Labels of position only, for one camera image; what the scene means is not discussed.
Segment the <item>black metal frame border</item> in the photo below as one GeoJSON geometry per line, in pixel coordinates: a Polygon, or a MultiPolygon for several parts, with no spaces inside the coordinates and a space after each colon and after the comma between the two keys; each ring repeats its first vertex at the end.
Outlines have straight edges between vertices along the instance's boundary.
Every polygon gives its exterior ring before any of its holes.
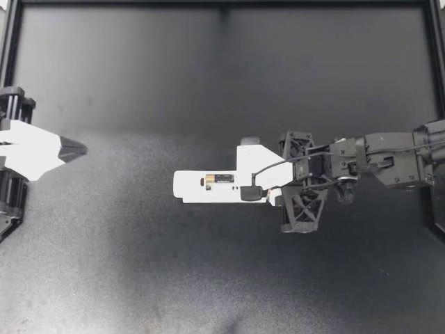
{"type": "MultiPolygon", "coordinates": [[[[0,44],[0,87],[13,85],[23,10],[26,6],[44,5],[213,6],[221,9],[240,6],[416,6],[423,11],[423,20],[428,34],[428,47],[438,110],[437,117],[445,117],[445,48],[439,18],[439,0],[9,0],[0,44]]],[[[427,220],[434,222],[431,193],[422,192],[421,199],[423,204],[428,203],[427,220]]]]}

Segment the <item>black background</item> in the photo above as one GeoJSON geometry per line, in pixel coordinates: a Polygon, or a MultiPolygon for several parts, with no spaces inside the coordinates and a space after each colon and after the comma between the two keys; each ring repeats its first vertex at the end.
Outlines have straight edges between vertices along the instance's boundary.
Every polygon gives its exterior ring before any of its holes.
{"type": "Polygon", "coordinates": [[[183,205],[179,169],[411,131],[438,112],[418,8],[30,7],[15,82],[87,157],[0,245],[0,333],[442,333],[445,245],[417,192],[363,179],[313,234],[267,205],[183,205]]]}

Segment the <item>black cable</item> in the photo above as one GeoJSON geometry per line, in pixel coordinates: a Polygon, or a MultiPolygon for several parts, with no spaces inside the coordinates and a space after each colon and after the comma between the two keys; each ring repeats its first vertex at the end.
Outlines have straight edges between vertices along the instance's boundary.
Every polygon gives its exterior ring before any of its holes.
{"type": "Polygon", "coordinates": [[[300,161],[300,160],[304,160],[304,159],[308,159],[308,158],[312,158],[312,157],[319,157],[321,155],[330,155],[330,156],[333,156],[333,157],[344,157],[344,158],[355,158],[354,154],[337,154],[337,153],[331,153],[331,152],[317,152],[317,153],[312,153],[312,154],[308,154],[308,155],[302,155],[300,157],[294,157],[294,158],[281,160],[279,162],[275,162],[274,164],[266,166],[263,169],[258,170],[256,173],[253,173],[252,176],[256,177],[258,174],[261,174],[265,170],[268,170],[268,169],[270,169],[272,167],[284,164],[285,162],[296,162],[296,161],[300,161]]]}
{"type": "Polygon", "coordinates": [[[413,150],[420,150],[421,148],[431,148],[434,146],[445,146],[445,141],[437,141],[436,143],[428,143],[423,145],[411,146],[408,148],[382,148],[379,150],[369,151],[367,154],[377,154],[377,153],[396,153],[396,152],[407,152],[413,150]]]}
{"type": "Polygon", "coordinates": [[[306,189],[325,188],[327,186],[334,186],[334,185],[336,185],[337,183],[340,183],[340,182],[341,182],[341,180],[334,180],[334,181],[331,181],[331,182],[325,182],[325,183],[320,183],[320,184],[311,184],[310,186],[306,186],[304,188],[304,190],[306,190],[306,189]]]}
{"type": "Polygon", "coordinates": [[[312,146],[310,147],[311,150],[321,150],[322,148],[326,148],[328,147],[330,144],[325,144],[325,145],[319,145],[319,146],[312,146]]]}

